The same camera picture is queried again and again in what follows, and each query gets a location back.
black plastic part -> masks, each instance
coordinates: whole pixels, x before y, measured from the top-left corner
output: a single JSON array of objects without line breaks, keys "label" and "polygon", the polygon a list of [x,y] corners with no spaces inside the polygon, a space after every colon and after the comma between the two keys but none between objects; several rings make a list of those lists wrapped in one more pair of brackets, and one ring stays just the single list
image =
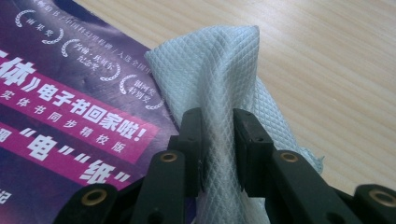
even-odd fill
[{"label": "black plastic part", "polygon": [[269,169],[292,223],[361,223],[303,156],[275,151]]},{"label": "black plastic part", "polygon": [[179,136],[172,136],[168,150],[178,150],[186,157],[186,197],[197,197],[202,188],[204,170],[201,108],[188,110],[183,115]]},{"label": "black plastic part", "polygon": [[379,185],[360,185],[353,197],[355,213],[364,223],[396,223],[396,191]]},{"label": "black plastic part", "polygon": [[117,200],[116,188],[108,184],[93,184],[76,192],[60,211],[54,224],[117,223],[112,212]]},{"label": "black plastic part", "polygon": [[184,177],[185,158],[181,152],[155,154],[130,223],[184,224]]},{"label": "black plastic part", "polygon": [[266,197],[266,163],[275,151],[274,142],[257,118],[242,109],[233,110],[236,166],[241,189],[249,197]]}]

black clamp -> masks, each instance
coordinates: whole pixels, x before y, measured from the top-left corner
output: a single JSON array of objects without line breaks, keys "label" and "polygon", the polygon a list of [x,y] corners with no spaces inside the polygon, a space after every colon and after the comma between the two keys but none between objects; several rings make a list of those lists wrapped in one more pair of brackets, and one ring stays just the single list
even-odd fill
[{"label": "black clamp", "polygon": [[[185,198],[205,190],[205,139],[200,108],[187,111],[168,150],[153,156],[146,177],[117,191],[108,184],[79,190],[56,217],[64,223],[184,224]],[[241,190],[265,198],[273,224],[396,223],[396,191],[358,186],[350,196],[326,184],[301,155],[276,150],[257,118],[233,111]]]}]

wood grain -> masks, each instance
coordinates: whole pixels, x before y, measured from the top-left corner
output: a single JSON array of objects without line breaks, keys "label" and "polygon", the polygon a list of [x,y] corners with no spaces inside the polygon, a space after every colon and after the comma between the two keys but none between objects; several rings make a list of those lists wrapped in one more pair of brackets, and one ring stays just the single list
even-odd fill
[{"label": "wood grain", "polygon": [[257,25],[258,75],[323,177],[396,189],[396,2],[77,0],[153,49],[217,24]]}]

white cloth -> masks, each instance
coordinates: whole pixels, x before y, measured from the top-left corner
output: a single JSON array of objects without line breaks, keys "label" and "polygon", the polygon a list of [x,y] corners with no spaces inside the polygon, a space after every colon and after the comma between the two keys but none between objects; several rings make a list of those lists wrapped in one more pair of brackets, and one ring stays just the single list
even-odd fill
[{"label": "white cloth", "polygon": [[299,147],[274,99],[256,76],[256,26],[213,26],[169,40],[146,53],[177,124],[186,110],[201,107],[209,138],[205,193],[197,199],[198,223],[268,223],[263,200],[249,199],[238,186],[233,108],[252,112],[276,148],[302,154],[321,172],[321,161]]}]

purple poster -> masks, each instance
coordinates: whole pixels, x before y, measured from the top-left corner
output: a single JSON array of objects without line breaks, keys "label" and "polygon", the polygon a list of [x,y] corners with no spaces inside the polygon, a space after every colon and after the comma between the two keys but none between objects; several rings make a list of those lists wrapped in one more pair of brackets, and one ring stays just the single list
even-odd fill
[{"label": "purple poster", "polygon": [[0,12],[0,223],[51,223],[82,186],[144,176],[177,134],[149,49],[72,1]]}]

